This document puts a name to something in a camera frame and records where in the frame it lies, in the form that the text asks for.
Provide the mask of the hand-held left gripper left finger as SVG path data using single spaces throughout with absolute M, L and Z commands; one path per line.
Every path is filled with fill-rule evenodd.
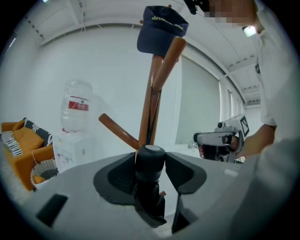
M 93 178 L 99 195 L 112 204 L 134 204 L 135 154 L 119 155 L 117 160 L 101 168 Z

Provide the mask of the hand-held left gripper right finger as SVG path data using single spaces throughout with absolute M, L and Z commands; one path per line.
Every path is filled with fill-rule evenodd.
M 165 171 L 179 195 L 195 193 L 207 179 L 203 168 L 170 152 L 165 156 Z

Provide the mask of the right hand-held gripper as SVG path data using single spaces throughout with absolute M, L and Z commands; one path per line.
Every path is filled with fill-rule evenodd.
M 194 142 L 199 144 L 207 144 L 214 146 L 226 146 L 228 144 L 225 141 L 225 136 L 227 135 L 235 135 L 240 137 L 240 143 L 244 145 L 244 140 L 249 133 L 249 126 L 247 123 L 246 116 L 244 114 L 240 114 L 237 116 L 233 116 L 230 119 L 219 122 L 214 132 L 209 133 L 195 133 L 194 134 Z M 236 163 L 237 158 L 233 154 L 227 154 L 226 158 L 228 159 L 228 163 Z

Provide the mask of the person's right hand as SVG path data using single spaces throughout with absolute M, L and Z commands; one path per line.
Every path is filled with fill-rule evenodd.
M 240 137 L 235 135 L 225 136 L 225 141 L 228 142 L 226 146 L 214 146 L 207 144 L 199 144 L 198 149 L 200 156 L 204 159 L 227 162 L 227 154 L 233 154 L 235 158 L 238 158 L 238 153 L 241 152 L 243 144 L 240 143 Z

